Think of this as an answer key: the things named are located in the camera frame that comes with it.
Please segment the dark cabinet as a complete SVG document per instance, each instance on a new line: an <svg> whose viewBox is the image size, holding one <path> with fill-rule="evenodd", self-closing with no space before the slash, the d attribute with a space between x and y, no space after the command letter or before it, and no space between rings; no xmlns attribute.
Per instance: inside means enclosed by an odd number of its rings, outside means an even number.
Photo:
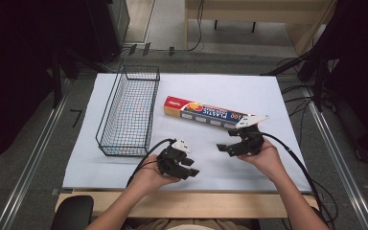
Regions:
<svg viewBox="0 0 368 230"><path fill-rule="evenodd" d="M99 61L109 62L122 53L130 16L127 0L85 0L99 46Z"/></svg>

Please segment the person's beige clothing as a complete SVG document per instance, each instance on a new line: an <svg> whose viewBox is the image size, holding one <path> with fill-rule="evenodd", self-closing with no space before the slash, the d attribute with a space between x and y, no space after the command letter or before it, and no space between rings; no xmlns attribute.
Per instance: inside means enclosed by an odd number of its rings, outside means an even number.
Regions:
<svg viewBox="0 0 368 230"><path fill-rule="evenodd" d="M231 218L131 218L133 230L254 230L249 219Z"/></svg>

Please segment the metal floor rail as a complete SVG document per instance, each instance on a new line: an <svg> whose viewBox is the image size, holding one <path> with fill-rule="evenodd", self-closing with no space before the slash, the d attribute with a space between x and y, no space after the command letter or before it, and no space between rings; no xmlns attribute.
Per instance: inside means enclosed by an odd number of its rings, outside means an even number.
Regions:
<svg viewBox="0 0 368 230"><path fill-rule="evenodd" d="M325 142L328 153L333 160L335 169L356 213L360 226L362 230L368 230L368 204L334 139L323 113L316 108L314 103L310 104L310 111Z"/></svg>
<svg viewBox="0 0 368 230"><path fill-rule="evenodd" d="M60 97L57 106L51 110L50 116L38 136L33 151L30 154L22 174L19 176L19 179L9 196L9 199L0 216L0 230L11 230L12 223L26 196L26 193L28 192L37 168L61 116L63 108L65 107L72 83L73 82L71 80L65 80L60 85L62 87L62 96Z"/></svg>

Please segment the white table sheet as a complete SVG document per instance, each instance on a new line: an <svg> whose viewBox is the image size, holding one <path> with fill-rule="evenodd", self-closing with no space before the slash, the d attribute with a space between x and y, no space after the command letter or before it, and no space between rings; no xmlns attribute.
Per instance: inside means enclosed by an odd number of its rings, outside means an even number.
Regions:
<svg viewBox="0 0 368 230"><path fill-rule="evenodd" d="M67 189L123 189L139 163L137 157L111 157L98 148L96 132L104 107L117 76L99 74L88 103L80 135L72 151L62 186ZM219 126L175 118L164 114L167 97L187 99L230 110L269 118L259 123L259 130L281 142L276 144L282 162L297 188L309 192L311 186L301 169L289 156L301 151L274 77L230 76L208 74L162 73L152 123L150 143L166 138L183 138L189 146L189 157L199 174L165 186L165 191L247 191L273 192L272 182L255 167L218 150L218 144L240 141Z"/></svg>

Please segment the black curtain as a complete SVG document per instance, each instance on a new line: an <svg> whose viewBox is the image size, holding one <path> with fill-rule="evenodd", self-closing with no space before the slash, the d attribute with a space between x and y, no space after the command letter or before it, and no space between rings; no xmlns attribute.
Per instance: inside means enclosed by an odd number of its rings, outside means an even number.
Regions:
<svg viewBox="0 0 368 230"><path fill-rule="evenodd" d="M337 61L325 87L359 159L368 162L368 0L338 0L314 53Z"/></svg>
<svg viewBox="0 0 368 230"><path fill-rule="evenodd" d="M0 154L56 87L52 55L83 53L87 15L88 0L0 0Z"/></svg>

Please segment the light wooden bench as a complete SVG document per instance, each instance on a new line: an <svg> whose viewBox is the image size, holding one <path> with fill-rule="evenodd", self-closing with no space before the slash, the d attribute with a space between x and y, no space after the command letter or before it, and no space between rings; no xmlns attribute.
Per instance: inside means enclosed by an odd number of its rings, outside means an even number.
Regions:
<svg viewBox="0 0 368 230"><path fill-rule="evenodd" d="M200 3L206 20L284 23L296 54L302 56L333 16L337 0L184 0L185 40L188 20L197 19Z"/></svg>

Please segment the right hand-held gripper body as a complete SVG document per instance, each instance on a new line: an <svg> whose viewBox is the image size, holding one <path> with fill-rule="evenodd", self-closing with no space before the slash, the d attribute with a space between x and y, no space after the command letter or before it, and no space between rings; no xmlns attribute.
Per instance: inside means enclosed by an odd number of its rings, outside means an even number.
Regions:
<svg viewBox="0 0 368 230"><path fill-rule="evenodd" d="M252 154L260 152L260 148L265 141L263 135L258 129L258 123L269 118L268 115L243 116L235 128L241 137L241 142L235 147L236 155Z"/></svg>

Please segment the person's right hand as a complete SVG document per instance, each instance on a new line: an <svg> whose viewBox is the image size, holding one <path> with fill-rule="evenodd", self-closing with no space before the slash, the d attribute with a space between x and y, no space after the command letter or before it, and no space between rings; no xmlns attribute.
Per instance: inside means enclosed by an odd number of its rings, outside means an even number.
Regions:
<svg viewBox="0 0 368 230"><path fill-rule="evenodd" d="M287 175L277 148L267 139L264 140L261 151L257 155L244 154L240 155L239 159L255 166L272 182L277 182Z"/></svg>

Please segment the black wire basket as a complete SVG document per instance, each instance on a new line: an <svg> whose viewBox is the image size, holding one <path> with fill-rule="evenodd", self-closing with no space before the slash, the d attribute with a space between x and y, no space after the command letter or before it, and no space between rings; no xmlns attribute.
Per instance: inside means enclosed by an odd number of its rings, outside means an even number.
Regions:
<svg viewBox="0 0 368 230"><path fill-rule="evenodd" d="M157 66L120 67L96 133L105 156L141 157L148 152L159 82Z"/></svg>

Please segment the person's left hand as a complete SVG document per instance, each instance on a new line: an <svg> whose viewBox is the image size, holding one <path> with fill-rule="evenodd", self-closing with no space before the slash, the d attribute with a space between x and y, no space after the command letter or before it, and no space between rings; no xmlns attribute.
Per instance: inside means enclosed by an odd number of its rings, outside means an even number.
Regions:
<svg viewBox="0 0 368 230"><path fill-rule="evenodd" d="M148 195L162 186L180 181L179 178L161 174L156 160L157 156L155 154L152 154L145 160L127 186L130 190L142 195Z"/></svg>

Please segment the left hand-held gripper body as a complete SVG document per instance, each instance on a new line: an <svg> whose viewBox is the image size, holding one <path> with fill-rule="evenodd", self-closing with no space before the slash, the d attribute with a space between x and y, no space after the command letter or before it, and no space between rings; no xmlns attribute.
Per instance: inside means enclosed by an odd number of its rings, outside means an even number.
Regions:
<svg viewBox="0 0 368 230"><path fill-rule="evenodd" d="M173 168L184 167L188 169L188 166L182 165L181 161L187 158L187 154L190 152L184 139L173 142L156 157L158 170L162 174L172 175Z"/></svg>

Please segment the long plastic wrap box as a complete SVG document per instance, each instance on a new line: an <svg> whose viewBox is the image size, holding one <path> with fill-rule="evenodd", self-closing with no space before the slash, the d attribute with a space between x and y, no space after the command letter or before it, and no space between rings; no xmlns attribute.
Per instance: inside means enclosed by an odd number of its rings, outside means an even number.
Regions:
<svg viewBox="0 0 368 230"><path fill-rule="evenodd" d="M234 128L246 113L168 96L164 113L169 116L193 120L208 125Z"/></svg>

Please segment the black chair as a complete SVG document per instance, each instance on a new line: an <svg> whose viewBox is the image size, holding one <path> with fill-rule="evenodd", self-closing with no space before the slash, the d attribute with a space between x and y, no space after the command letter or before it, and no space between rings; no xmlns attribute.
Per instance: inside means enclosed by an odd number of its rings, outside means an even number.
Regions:
<svg viewBox="0 0 368 230"><path fill-rule="evenodd" d="M93 206L90 195L65 198L57 208L51 230L84 230L91 223Z"/></svg>

